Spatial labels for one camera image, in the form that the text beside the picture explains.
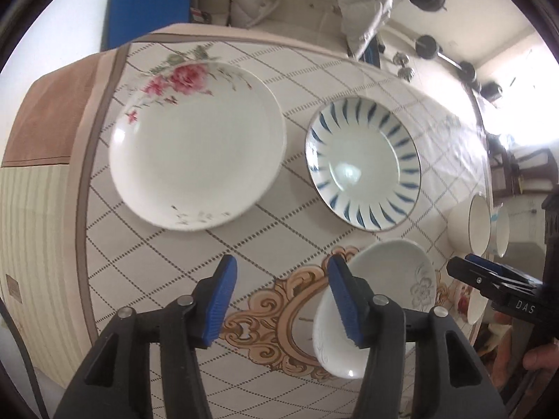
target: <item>gray flower design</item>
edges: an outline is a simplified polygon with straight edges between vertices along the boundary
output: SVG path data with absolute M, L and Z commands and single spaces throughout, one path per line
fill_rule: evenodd
M 433 301 L 434 290 L 433 281 L 429 277 L 423 277 L 419 282 L 412 285 L 410 293 L 412 294 L 414 309 L 423 311 L 425 307 L 429 307 Z

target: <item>white plate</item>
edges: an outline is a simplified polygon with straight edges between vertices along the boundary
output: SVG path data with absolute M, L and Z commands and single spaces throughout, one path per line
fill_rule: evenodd
M 251 73 L 215 62 L 164 69 L 125 105 L 109 162 L 122 200 L 163 228 L 199 230 L 236 218 L 275 180 L 283 115 Z
M 415 144 L 398 118 L 370 99 L 347 97 L 319 111 L 305 153 L 320 197 L 354 227 L 391 229 L 417 202 L 421 169 Z
M 437 278 L 425 251 L 409 240 L 374 244 L 348 263 L 375 294 L 384 294 L 402 308 L 428 312 L 435 305 Z M 328 372 L 340 378 L 363 378 L 369 349 L 360 350 L 346 337 L 330 287 L 324 292 L 312 326 L 312 345 Z M 414 343 L 406 344 L 406 353 Z

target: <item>brown square patch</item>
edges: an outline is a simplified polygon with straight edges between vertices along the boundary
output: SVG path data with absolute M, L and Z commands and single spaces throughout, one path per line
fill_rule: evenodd
M 10 295 L 23 304 L 23 301 L 21 301 L 20 285 L 18 284 L 17 280 L 8 274 L 6 274 L 6 280 L 8 282 L 8 292 L 10 293 Z

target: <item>cup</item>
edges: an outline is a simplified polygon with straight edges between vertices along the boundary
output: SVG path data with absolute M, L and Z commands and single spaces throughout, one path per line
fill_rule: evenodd
M 507 208 L 497 206 L 491 213 L 491 235 L 489 236 L 489 253 L 503 257 L 509 246 L 510 220 Z
M 475 324 L 484 314 L 488 299 L 479 290 L 460 282 L 455 292 L 455 309 L 468 324 Z
M 491 214 L 484 196 L 458 203 L 448 216 L 448 238 L 459 252 L 482 255 L 491 235 Z

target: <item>human thumb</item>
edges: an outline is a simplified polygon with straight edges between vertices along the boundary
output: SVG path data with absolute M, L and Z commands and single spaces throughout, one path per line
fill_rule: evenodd
M 522 363 L 526 370 L 555 370 L 559 367 L 559 346 L 547 344 L 534 348 L 524 355 Z

